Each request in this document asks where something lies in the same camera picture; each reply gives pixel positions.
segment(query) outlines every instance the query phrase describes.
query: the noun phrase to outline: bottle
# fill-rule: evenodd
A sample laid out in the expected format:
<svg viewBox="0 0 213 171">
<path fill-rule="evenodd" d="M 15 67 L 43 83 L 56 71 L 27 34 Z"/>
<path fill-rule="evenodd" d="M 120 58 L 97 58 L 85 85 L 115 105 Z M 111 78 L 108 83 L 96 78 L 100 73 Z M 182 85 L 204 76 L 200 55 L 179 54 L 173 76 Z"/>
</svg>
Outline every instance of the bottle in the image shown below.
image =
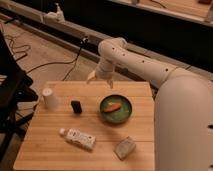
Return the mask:
<svg viewBox="0 0 213 171">
<path fill-rule="evenodd" d="M 61 128 L 59 134 L 69 143 L 78 145 L 88 151 L 92 151 L 95 145 L 95 137 L 77 129 L 66 130 Z"/>
<path fill-rule="evenodd" d="M 60 6 L 59 6 L 58 3 L 55 3 L 55 4 L 57 6 L 57 12 L 56 12 L 56 14 L 57 14 L 58 21 L 59 22 L 65 22 L 63 11 L 61 10 L 61 8 L 60 8 Z"/>
</svg>

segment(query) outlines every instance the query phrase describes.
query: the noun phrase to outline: orange food item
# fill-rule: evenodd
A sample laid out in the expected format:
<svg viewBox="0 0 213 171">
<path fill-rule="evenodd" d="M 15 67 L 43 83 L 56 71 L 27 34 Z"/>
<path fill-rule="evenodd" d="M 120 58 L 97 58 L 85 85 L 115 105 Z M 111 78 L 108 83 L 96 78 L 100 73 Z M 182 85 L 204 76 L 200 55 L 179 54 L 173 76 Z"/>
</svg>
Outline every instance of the orange food item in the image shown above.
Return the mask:
<svg viewBox="0 0 213 171">
<path fill-rule="evenodd" d="M 106 113 L 109 113 L 109 112 L 114 112 L 114 111 L 116 111 L 116 110 L 118 110 L 118 109 L 120 109 L 121 108 L 121 103 L 113 103 L 113 104 L 110 104 L 110 105 L 108 105 L 105 109 L 104 109 L 104 112 L 106 112 Z"/>
</svg>

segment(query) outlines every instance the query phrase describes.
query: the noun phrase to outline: floor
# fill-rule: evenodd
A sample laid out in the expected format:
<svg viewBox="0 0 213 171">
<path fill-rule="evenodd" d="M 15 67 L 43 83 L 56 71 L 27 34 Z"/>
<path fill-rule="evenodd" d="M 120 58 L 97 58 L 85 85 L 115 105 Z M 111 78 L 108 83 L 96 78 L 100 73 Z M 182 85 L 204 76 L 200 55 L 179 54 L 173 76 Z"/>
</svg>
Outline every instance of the floor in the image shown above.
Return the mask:
<svg viewBox="0 0 213 171">
<path fill-rule="evenodd" d="M 18 61 L 18 64 L 26 71 L 31 70 L 32 68 L 47 63 L 47 62 L 67 62 L 71 61 L 76 57 L 76 53 L 65 49 L 53 42 L 47 41 L 42 37 L 37 36 L 36 34 L 23 29 L 23 26 L 17 26 L 14 24 L 7 24 L 5 25 L 3 22 L 4 20 L 1 19 L 0 15 L 0 22 L 2 23 L 2 27 L 4 30 L 4 35 L 10 35 L 14 38 L 16 46 L 22 45 L 30 45 L 30 50 L 27 52 L 27 56 Z M 168 57 L 162 56 L 160 54 L 146 51 L 146 55 L 151 56 L 155 59 L 160 59 L 172 64 L 176 64 L 178 66 L 189 68 L 192 72 L 199 73 L 209 79 L 213 80 L 213 73 L 206 72 L 199 68 L 195 68 L 193 66 L 189 66 L 188 64 L 184 64 L 180 61 L 176 61 L 170 59 Z M 41 94 L 41 90 L 44 87 L 46 81 L 49 80 L 62 80 L 68 70 L 71 68 L 71 65 L 48 65 L 33 72 L 29 73 L 29 76 L 33 78 L 34 83 L 32 88 L 38 93 Z M 88 60 L 87 58 L 80 56 L 77 62 L 75 69 L 69 74 L 66 80 L 86 80 L 87 75 L 94 70 L 96 67 L 96 63 Z M 130 78 L 120 75 L 118 73 L 115 74 L 114 80 L 131 80 Z M 24 110 L 26 108 L 32 107 L 34 104 L 20 104 L 20 113 L 25 114 L 29 112 L 28 110 Z M 2 161 L 0 163 L 0 170 L 1 171 L 12 171 L 13 162 L 16 158 L 17 152 L 21 145 L 21 140 L 19 137 L 14 136 L 13 140 L 10 144 L 10 147 Z"/>
</svg>

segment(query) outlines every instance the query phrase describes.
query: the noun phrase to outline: black cable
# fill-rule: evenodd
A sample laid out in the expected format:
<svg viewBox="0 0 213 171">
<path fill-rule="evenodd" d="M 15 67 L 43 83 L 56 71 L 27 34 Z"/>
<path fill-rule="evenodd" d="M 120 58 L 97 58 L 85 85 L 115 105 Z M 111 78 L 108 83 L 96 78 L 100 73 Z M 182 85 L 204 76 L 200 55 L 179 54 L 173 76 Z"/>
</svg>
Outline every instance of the black cable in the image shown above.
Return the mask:
<svg viewBox="0 0 213 171">
<path fill-rule="evenodd" d="M 21 35 L 23 35 L 23 33 L 19 34 L 18 36 L 10 36 L 10 35 L 5 35 L 5 39 L 8 40 L 8 46 L 11 49 L 11 52 L 13 54 L 13 56 L 15 57 L 17 54 L 21 54 L 20 57 L 18 57 L 16 59 L 16 61 L 19 61 L 21 59 L 23 59 L 24 57 L 27 56 L 27 52 L 31 49 L 30 45 L 21 45 L 21 46 L 15 46 L 15 39 L 21 37 Z"/>
<path fill-rule="evenodd" d="M 45 63 L 45 64 L 41 64 L 39 66 L 36 66 L 35 68 L 32 68 L 31 70 L 27 71 L 27 74 L 29 74 L 30 72 L 38 69 L 38 68 L 41 68 L 41 67 L 44 67 L 44 66 L 47 66 L 47 65 L 56 65 L 56 64 L 72 64 L 73 62 L 75 62 L 75 59 L 70 61 L 70 62 L 48 62 L 48 63 Z"/>
<path fill-rule="evenodd" d="M 45 64 L 41 64 L 41 65 L 38 65 L 38 66 L 36 66 L 36 67 L 34 67 L 34 68 L 32 68 L 32 69 L 30 69 L 29 71 L 27 71 L 27 74 L 29 74 L 29 73 L 31 73 L 32 71 L 34 71 L 34 70 L 37 70 L 37 69 L 39 69 L 39 68 L 41 68 L 41 67 L 44 67 L 44 66 L 48 66 L 48 65 L 60 65 L 60 64 L 67 64 L 67 65 L 69 65 L 69 64 L 73 64 L 74 63 L 74 67 L 76 66 L 76 62 L 77 62 L 77 60 L 78 60 L 78 57 L 79 57 L 79 55 L 80 55 L 80 52 L 81 52 L 81 50 L 82 50 L 82 48 L 83 48 L 83 45 L 85 45 L 86 43 L 87 43 L 87 39 L 86 39 L 86 41 L 81 41 L 81 46 L 80 46 L 80 49 L 78 50 L 78 53 L 77 53 L 77 56 L 75 57 L 75 59 L 73 59 L 72 61 L 70 61 L 70 62 L 48 62 L 48 63 L 45 63 Z M 68 71 L 68 73 L 65 75 L 65 77 L 62 79 L 62 80 L 64 80 L 64 79 L 66 79 L 66 77 L 69 75 L 69 73 L 71 72 L 71 71 Z"/>
<path fill-rule="evenodd" d="M 81 53 L 81 50 L 82 50 L 82 47 L 80 47 L 80 49 L 78 50 L 78 54 L 75 58 L 75 63 L 74 63 L 74 66 L 67 72 L 67 74 L 64 76 L 64 78 L 61 80 L 61 81 L 65 81 L 68 77 L 68 75 L 74 70 L 74 68 L 76 67 L 76 64 L 77 64 L 77 60 L 79 58 L 79 55 Z"/>
<path fill-rule="evenodd" d="M 65 81 L 65 80 L 67 79 L 68 75 L 69 75 L 69 74 L 73 71 L 73 69 L 76 67 L 76 63 L 77 63 L 78 58 L 79 58 L 79 56 L 80 56 L 80 54 L 81 54 L 81 50 L 82 50 L 82 48 L 84 47 L 84 45 L 85 45 L 87 42 L 88 42 L 88 38 L 83 38 L 83 40 L 80 42 L 81 46 L 80 46 L 80 48 L 79 48 L 79 50 L 78 50 L 78 53 L 77 53 L 77 56 L 76 56 L 76 58 L 75 58 L 74 66 L 67 72 L 67 74 L 64 76 L 64 78 L 62 79 L 62 81 Z"/>
<path fill-rule="evenodd" d="M 150 1 L 153 2 L 153 3 L 156 3 L 156 4 L 160 5 L 162 8 L 166 9 L 166 6 L 163 5 L 162 3 L 158 2 L 158 1 L 155 1 L 155 0 L 150 0 Z"/>
</svg>

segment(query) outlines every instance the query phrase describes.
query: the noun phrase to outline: white cup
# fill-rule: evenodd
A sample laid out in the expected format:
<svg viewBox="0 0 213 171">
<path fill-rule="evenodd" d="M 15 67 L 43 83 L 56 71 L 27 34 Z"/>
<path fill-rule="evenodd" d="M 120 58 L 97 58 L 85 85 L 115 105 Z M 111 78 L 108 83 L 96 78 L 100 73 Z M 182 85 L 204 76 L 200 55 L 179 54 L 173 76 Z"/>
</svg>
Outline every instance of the white cup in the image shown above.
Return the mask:
<svg viewBox="0 0 213 171">
<path fill-rule="evenodd" d="M 53 111 L 58 107 L 59 99 L 54 95 L 51 88 L 44 88 L 42 95 L 46 109 Z"/>
</svg>

